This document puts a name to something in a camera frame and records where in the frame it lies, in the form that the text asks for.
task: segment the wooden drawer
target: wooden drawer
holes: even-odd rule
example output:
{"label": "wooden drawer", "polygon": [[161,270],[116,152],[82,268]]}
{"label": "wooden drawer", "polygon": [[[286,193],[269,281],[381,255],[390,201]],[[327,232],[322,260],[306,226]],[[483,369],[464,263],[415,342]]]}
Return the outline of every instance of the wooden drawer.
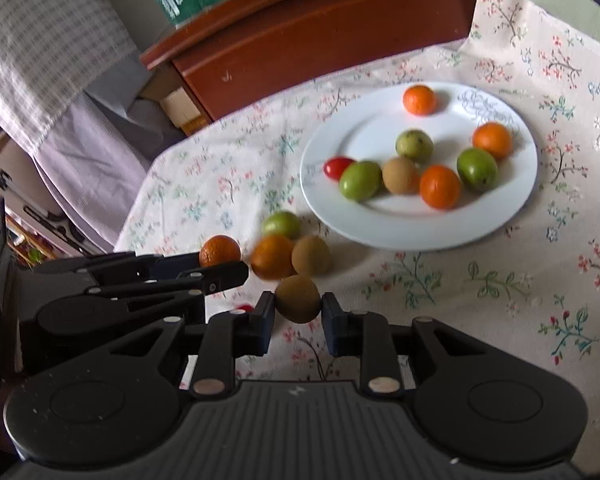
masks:
{"label": "wooden drawer", "polygon": [[306,80],[468,35],[475,0],[226,0],[144,54],[217,120]]}

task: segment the plate rim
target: plate rim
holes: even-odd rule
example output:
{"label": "plate rim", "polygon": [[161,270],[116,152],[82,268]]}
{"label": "plate rim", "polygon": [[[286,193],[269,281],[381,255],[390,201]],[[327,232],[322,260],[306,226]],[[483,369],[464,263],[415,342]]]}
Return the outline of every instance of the plate rim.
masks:
{"label": "plate rim", "polygon": [[448,242],[445,242],[445,243],[441,243],[441,244],[435,244],[435,243],[431,243],[429,238],[424,238],[425,240],[429,240],[429,242],[424,243],[422,245],[410,244],[408,246],[405,246],[400,243],[387,245],[387,244],[381,243],[379,241],[372,241],[369,239],[361,238],[360,236],[355,235],[355,234],[346,233],[342,229],[337,227],[337,225],[334,225],[331,221],[328,221],[327,219],[325,219],[324,216],[321,215],[318,211],[316,211],[314,206],[311,204],[309,198],[307,197],[304,168],[305,168],[305,159],[306,159],[308,150],[311,147],[312,142],[314,142],[314,140],[318,136],[323,135],[325,133],[324,130],[328,129],[328,125],[331,123],[331,121],[334,121],[335,118],[340,117],[345,114],[350,114],[350,110],[352,108],[350,108],[350,105],[349,105],[347,107],[344,107],[344,108],[341,108],[340,110],[338,110],[331,117],[329,117],[327,119],[327,121],[325,121],[323,124],[320,124],[314,130],[311,137],[307,140],[307,142],[304,146],[304,149],[302,150],[302,156],[300,158],[300,168],[299,168],[300,169],[299,178],[300,178],[300,187],[302,190],[302,195],[304,196],[304,200],[307,203],[307,205],[309,206],[310,210],[326,226],[328,226],[330,229],[333,229],[338,234],[340,234],[341,236],[343,236],[344,238],[346,238],[348,240],[351,240],[353,242],[362,244],[364,246],[372,247],[372,248],[378,248],[378,249],[382,249],[382,250],[394,250],[394,251],[439,251],[439,250],[458,248],[458,247],[470,244],[472,242],[475,242],[476,240],[485,238],[488,235],[492,234],[493,232],[497,231],[497,229],[501,228],[504,224],[506,224],[509,220],[511,220],[515,215],[517,215],[522,208],[525,207],[525,205],[528,203],[529,197],[531,197],[531,194],[533,193],[534,189],[536,188],[536,184],[538,182],[538,149],[537,149],[537,145],[536,145],[534,136],[531,133],[531,129],[528,127],[528,124],[526,124],[526,122],[522,119],[522,117],[520,116],[520,114],[517,111],[515,111],[508,103],[504,102],[502,99],[495,96],[494,94],[491,94],[490,92],[487,92],[481,88],[467,85],[467,84],[464,84],[461,82],[423,80],[423,81],[413,81],[413,82],[402,83],[402,84],[398,84],[398,85],[387,86],[385,88],[375,89],[375,90],[367,93],[366,95],[362,96],[359,100],[356,100],[356,102],[352,103],[352,105],[355,106],[356,103],[362,102],[367,99],[371,99],[372,96],[374,96],[375,94],[378,94],[380,92],[389,91],[389,90],[397,91],[398,88],[402,89],[402,91],[404,92],[407,88],[410,88],[411,86],[418,85],[418,84],[423,84],[423,85],[428,85],[428,86],[450,85],[450,86],[455,86],[456,88],[459,88],[461,90],[474,90],[474,91],[480,92],[481,94],[487,95],[488,97],[496,100],[500,105],[503,105],[506,108],[507,112],[512,114],[512,118],[515,119],[520,125],[522,125],[526,129],[526,131],[528,132],[528,135],[530,137],[530,143],[532,145],[531,151],[533,152],[533,158],[534,158],[534,169],[532,170],[534,172],[534,176],[532,179],[532,183],[531,183],[528,191],[526,191],[524,193],[524,200],[522,200],[522,204],[508,218],[505,218],[501,223],[494,225],[493,228],[490,228],[486,232],[477,232],[475,236],[470,236],[466,239],[462,239],[462,240],[458,241],[457,243],[449,244]]}

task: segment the green plum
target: green plum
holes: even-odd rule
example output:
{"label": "green plum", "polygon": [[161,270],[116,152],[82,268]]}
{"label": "green plum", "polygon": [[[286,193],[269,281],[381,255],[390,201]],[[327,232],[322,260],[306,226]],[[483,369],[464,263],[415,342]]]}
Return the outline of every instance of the green plum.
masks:
{"label": "green plum", "polygon": [[340,192],[345,198],[360,202],[378,192],[382,170],[375,162],[362,160],[351,164],[340,177]]}
{"label": "green plum", "polygon": [[424,164],[433,154],[433,141],[422,130],[406,130],[395,141],[395,151],[413,162]]}
{"label": "green plum", "polygon": [[293,240],[300,235],[300,219],[290,211],[273,213],[262,223],[262,235],[283,235]]}
{"label": "green plum", "polygon": [[496,159],[482,148],[464,150],[458,156],[456,166],[465,185],[479,192],[493,188],[498,179]]}

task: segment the table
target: table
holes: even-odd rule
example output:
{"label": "table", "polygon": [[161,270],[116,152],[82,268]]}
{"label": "table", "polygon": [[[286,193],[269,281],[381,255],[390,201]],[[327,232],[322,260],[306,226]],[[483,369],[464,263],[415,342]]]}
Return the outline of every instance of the table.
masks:
{"label": "table", "polygon": [[[515,218],[476,243],[431,253],[365,248],[309,211],[299,188],[302,149],[319,124],[360,96],[419,79],[473,85],[513,107],[538,146],[536,189]],[[478,101],[472,111],[489,115]],[[116,248],[184,253],[227,234],[249,254],[261,220],[280,208],[327,240],[334,270],[316,283],[344,309],[373,310],[396,324],[433,316],[571,381],[589,406],[576,464],[600,470],[600,44],[527,0],[477,0],[461,45],[309,81],[165,152]],[[207,298],[208,315],[254,304],[275,285],[251,276]],[[238,360],[239,378],[357,376],[356,359],[329,357],[319,319],[278,321],[269,354]]]}

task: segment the tangerine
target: tangerine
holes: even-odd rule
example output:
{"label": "tangerine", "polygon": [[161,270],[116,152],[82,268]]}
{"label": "tangerine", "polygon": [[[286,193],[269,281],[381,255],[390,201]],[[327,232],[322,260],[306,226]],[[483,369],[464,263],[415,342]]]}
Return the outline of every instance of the tangerine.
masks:
{"label": "tangerine", "polygon": [[496,160],[505,158],[513,151],[513,140],[509,130],[498,123],[484,123],[478,126],[472,137],[472,145],[491,153]]}
{"label": "tangerine", "polygon": [[294,244],[283,235],[262,238],[251,253],[251,270],[261,280],[281,280],[294,273],[291,252]]}
{"label": "tangerine", "polygon": [[429,166],[420,177],[420,195],[434,209],[451,209],[460,190],[460,179],[446,166]]}
{"label": "tangerine", "polygon": [[200,249],[200,267],[212,267],[228,262],[239,262],[240,246],[228,236],[218,235],[209,238]]}
{"label": "tangerine", "polygon": [[407,88],[402,96],[402,103],[413,115],[429,115],[436,109],[435,92],[424,85],[414,85]]}

